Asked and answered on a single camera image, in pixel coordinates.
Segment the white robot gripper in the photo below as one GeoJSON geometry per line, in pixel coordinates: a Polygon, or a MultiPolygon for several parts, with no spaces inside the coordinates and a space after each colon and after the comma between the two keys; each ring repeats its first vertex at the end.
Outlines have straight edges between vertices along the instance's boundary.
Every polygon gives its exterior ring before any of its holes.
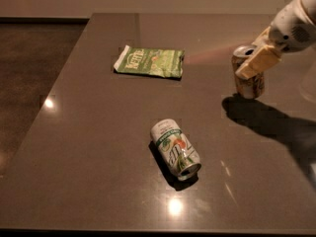
{"type": "Polygon", "coordinates": [[[316,42],[315,0],[292,0],[252,42],[256,47],[235,74],[248,80],[280,62],[281,53],[301,51],[316,42]]]}

